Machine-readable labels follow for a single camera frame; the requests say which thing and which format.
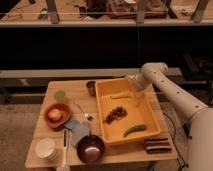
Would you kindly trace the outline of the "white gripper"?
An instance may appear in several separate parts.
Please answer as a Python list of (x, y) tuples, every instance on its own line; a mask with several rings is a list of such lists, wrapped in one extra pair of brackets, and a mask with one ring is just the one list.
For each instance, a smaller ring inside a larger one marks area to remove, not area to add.
[(141, 99), (144, 97), (144, 92), (137, 92), (135, 89), (130, 90), (130, 96), (134, 102), (134, 105), (138, 107), (140, 105)]

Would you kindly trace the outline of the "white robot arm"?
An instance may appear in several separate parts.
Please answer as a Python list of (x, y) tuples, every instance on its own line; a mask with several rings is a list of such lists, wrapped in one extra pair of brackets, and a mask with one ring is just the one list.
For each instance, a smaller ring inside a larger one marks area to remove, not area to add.
[(137, 91), (155, 85), (190, 122), (186, 171), (213, 171), (213, 108), (171, 81), (166, 63), (145, 63), (129, 75)]

